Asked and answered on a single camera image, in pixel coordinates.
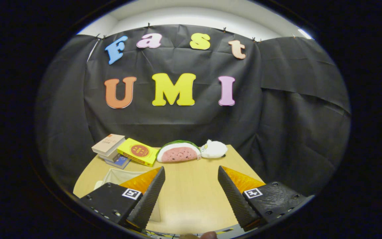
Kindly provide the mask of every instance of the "orange letter u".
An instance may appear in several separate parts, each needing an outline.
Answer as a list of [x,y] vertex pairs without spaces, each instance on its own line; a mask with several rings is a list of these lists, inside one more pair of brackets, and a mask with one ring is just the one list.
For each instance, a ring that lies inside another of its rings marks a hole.
[[119,79],[110,79],[104,82],[106,86],[106,102],[108,106],[114,109],[120,109],[127,107],[132,102],[134,82],[136,77],[125,77],[123,83],[125,83],[125,97],[123,100],[116,99],[116,86],[119,83]]

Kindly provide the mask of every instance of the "blue book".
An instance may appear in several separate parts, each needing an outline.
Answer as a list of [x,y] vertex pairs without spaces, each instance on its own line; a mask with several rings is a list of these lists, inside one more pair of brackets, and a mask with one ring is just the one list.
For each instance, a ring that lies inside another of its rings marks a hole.
[[128,163],[131,161],[131,159],[118,153],[113,158],[113,162],[110,160],[107,160],[107,159],[104,159],[104,161],[106,161],[106,163],[109,165],[115,166],[115,167],[120,168],[120,169],[124,169],[128,165]]

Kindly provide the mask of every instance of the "white wall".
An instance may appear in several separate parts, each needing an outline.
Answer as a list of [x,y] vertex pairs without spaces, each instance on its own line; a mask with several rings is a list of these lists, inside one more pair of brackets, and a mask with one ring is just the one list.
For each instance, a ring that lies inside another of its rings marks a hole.
[[93,23],[89,24],[86,28],[78,32],[78,34],[96,36],[100,33],[98,37],[103,38],[103,35],[109,35],[113,27],[118,22],[119,21],[116,18],[114,18],[112,15],[107,14],[95,20]]
[[306,37],[282,16],[246,0],[138,0],[94,21],[78,34],[100,37],[130,29],[164,24],[206,26],[266,40]]
[[109,35],[129,29],[164,24],[185,24],[223,29],[256,40],[279,38],[280,34],[248,19],[213,9],[173,7],[157,9],[120,20]]

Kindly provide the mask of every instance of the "black cloth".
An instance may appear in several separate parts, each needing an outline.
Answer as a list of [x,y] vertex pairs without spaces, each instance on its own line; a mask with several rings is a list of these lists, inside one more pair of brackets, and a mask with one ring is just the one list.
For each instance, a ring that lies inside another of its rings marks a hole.
[[[158,48],[138,48],[143,35],[160,33]],[[191,35],[210,36],[208,50],[190,47]],[[121,36],[123,56],[108,64],[105,48]],[[245,59],[232,55],[229,41],[245,45]],[[196,75],[193,106],[153,106],[153,74],[176,83]],[[104,82],[136,77],[133,100],[109,107]],[[235,78],[235,105],[220,106],[220,76]],[[350,104],[338,68],[314,41],[276,38],[253,42],[201,26],[163,25],[133,29],[104,40],[77,35],[59,52],[45,75],[36,105],[38,145],[58,182],[73,186],[94,157],[91,147],[110,133],[161,147],[183,139],[231,144],[265,181],[279,180],[305,195],[317,193],[336,170],[350,130]]]

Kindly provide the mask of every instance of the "letter m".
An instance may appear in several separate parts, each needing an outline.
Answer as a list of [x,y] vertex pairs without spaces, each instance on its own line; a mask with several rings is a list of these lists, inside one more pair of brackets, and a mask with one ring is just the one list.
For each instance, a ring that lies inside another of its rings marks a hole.
[[169,76],[165,73],[158,73],[153,75],[153,80],[156,82],[154,106],[164,106],[166,101],[163,99],[163,94],[166,96],[170,105],[175,103],[176,97],[179,94],[179,99],[176,104],[179,106],[192,106],[194,100],[192,99],[192,84],[195,80],[195,75],[191,73],[182,74],[175,85],[173,85]]

